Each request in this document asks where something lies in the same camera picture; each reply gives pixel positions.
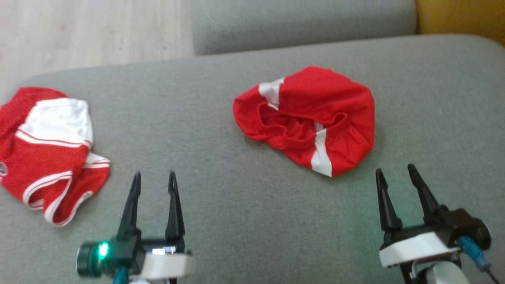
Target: red fabric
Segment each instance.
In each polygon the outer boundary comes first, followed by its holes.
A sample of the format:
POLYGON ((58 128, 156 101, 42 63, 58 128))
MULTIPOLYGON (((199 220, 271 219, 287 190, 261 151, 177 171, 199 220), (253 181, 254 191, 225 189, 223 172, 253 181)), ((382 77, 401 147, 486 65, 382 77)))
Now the red fabric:
POLYGON ((34 144, 16 136, 37 102, 60 98, 67 96, 49 88, 26 87, 0 108, 0 163, 6 170, 0 182, 26 206, 42 209, 55 225, 68 223, 77 206, 98 192, 109 174, 108 167, 83 170, 90 153, 85 144, 77 148, 34 144))
POLYGON ((244 134, 284 152, 293 162, 312 168, 315 122, 326 129, 324 145, 331 176, 356 167, 374 145, 374 101, 370 90, 330 69, 307 67, 279 86, 278 110, 260 94, 259 85, 233 103, 244 134))

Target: logo patch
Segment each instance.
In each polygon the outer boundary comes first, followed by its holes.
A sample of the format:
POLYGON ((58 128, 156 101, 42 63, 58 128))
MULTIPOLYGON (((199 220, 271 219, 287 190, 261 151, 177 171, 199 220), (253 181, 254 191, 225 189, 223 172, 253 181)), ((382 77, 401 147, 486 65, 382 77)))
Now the logo patch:
POLYGON ((0 176, 7 175, 7 165, 5 163, 0 163, 0 176))

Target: gray couch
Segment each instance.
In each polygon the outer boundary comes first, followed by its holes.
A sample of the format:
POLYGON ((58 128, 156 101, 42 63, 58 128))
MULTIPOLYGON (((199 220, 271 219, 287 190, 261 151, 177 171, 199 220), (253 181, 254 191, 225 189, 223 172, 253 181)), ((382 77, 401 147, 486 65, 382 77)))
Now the gray couch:
MULTIPOLYGON (((414 33, 416 18, 414 4, 401 0, 379 1, 380 9, 368 6, 372 1, 298 7, 284 0, 268 9, 249 7, 254 11, 242 16, 225 12, 234 1, 213 2, 212 8, 193 2, 201 54, 389 38, 87 68, 21 82, 88 101, 94 151, 113 165, 101 192, 62 228, 0 191, 4 283, 110 283, 78 279, 77 248, 117 231, 136 170, 143 175, 138 225, 144 236, 162 236, 171 169, 186 247, 197 262, 196 273, 181 283, 402 283, 398 268, 384 269, 379 261, 374 171, 383 169, 404 224, 418 224, 422 211, 408 178, 410 162, 441 203, 487 223, 494 240, 487 256, 505 280, 503 47, 468 35, 400 36, 414 33), (224 22, 213 25, 216 18, 224 22), (272 33, 265 31, 269 21, 272 33), (336 178, 247 139, 231 112, 242 92, 308 65, 368 86, 376 103, 374 150, 336 178)), ((489 282, 466 257, 463 267, 471 282, 489 282)))

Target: white trim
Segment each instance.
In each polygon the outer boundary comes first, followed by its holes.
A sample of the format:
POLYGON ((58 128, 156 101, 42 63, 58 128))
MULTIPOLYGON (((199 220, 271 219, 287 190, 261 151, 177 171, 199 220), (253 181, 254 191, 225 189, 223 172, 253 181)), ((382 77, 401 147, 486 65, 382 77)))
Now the white trim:
POLYGON ((314 142, 316 150, 311 159, 312 170, 331 177, 332 165, 326 152, 326 128, 318 122, 314 122, 314 128, 316 130, 316 141, 314 142))
POLYGON ((93 196, 92 191, 87 191, 87 192, 83 193, 81 195, 81 197, 77 200, 77 202, 74 204, 74 207, 72 208, 72 211, 70 211, 70 215, 67 217, 67 219, 65 219, 59 223, 54 223, 54 215, 55 215, 56 209, 59 207, 59 205, 61 203, 61 200, 59 200, 58 204, 53 206, 53 204, 55 204, 55 202, 56 202, 56 200, 55 200, 51 205, 49 205, 47 210, 44 212, 44 218, 49 223, 53 224, 54 226, 58 226, 58 227, 65 226, 66 224, 68 224, 72 220, 72 218, 74 218, 75 213, 77 212, 77 207, 79 207, 79 205, 81 205, 81 203, 83 203, 86 199, 88 199, 92 196, 93 196))
POLYGON ((62 180, 62 179, 68 179, 68 183, 65 189, 65 194, 66 190, 68 190, 68 187, 70 187, 70 182, 72 181, 72 171, 66 171, 66 172, 61 172, 61 173, 55 173, 52 175, 45 176, 43 178, 40 178, 30 184, 25 191, 23 192, 23 203, 33 209, 36 209, 35 207, 40 206, 38 202, 34 202, 33 204, 29 204, 30 197, 32 194, 34 194, 37 190, 55 184, 56 182, 62 180))
POLYGON ((99 163, 110 163, 107 158, 94 154, 92 152, 88 153, 86 156, 86 165, 99 164, 99 163))
POLYGON ((39 140, 39 139, 36 139, 36 138, 33 138, 33 137, 27 135, 22 130, 18 130, 16 132, 16 137, 18 137, 19 139, 24 140, 28 143, 32 143, 32 144, 54 145, 54 146, 62 146, 62 147, 69 147, 69 148, 79 148, 79 147, 85 145, 91 149, 91 143, 86 140, 82 141, 81 144, 73 144, 73 143, 67 143, 64 141, 56 141, 56 140, 39 140))
POLYGON ((29 208, 31 210, 40 210, 40 209, 43 209, 44 208, 44 199, 32 202, 28 206, 29 206, 29 208))
POLYGON ((98 163, 98 164, 92 164, 92 165, 88 165, 88 164, 85 164, 84 165, 84 169, 98 169, 98 168, 109 168, 111 166, 110 163, 98 163))
POLYGON ((86 144, 91 148, 93 143, 88 104, 82 100, 60 98, 38 101, 19 130, 25 134, 19 134, 21 139, 34 144, 72 148, 86 144))
POLYGON ((265 97, 268 101, 268 106, 275 110, 279 110, 279 88, 283 83, 284 77, 272 82, 260 83, 258 85, 258 91, 261 96, 265 97))

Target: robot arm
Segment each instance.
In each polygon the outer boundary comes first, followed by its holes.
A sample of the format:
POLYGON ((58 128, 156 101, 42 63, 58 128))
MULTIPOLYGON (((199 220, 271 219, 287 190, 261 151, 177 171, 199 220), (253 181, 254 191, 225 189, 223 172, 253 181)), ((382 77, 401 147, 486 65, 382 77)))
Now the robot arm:
POLYGON ((413 164, 408 165, 417 188, 424 224, 403 227, 387 192, 381 169, 376 171, 377 194, 384 242, 379 251, 383 267, 399 266, 406 284, 468 283, 461 271, 460 254, 468 254, 481 271, 491 273, 482 250, 491 246, 484 223, 462 208, 449 210, 440 205, 413 164))
POLYGON ((137 203, 140 196, 140 172, 136 173, 126 200, 123 217, 115 237, 107 241, 84 243, 77 252, 76 268, 80 277, 114 278, 114 284, 137 281, 177 283, 177 278, 191 273, 193 258, 185 251, 184 221, 175 173, 170 173, 170 207, 164 239, 143 240, 137 228, 137 203))

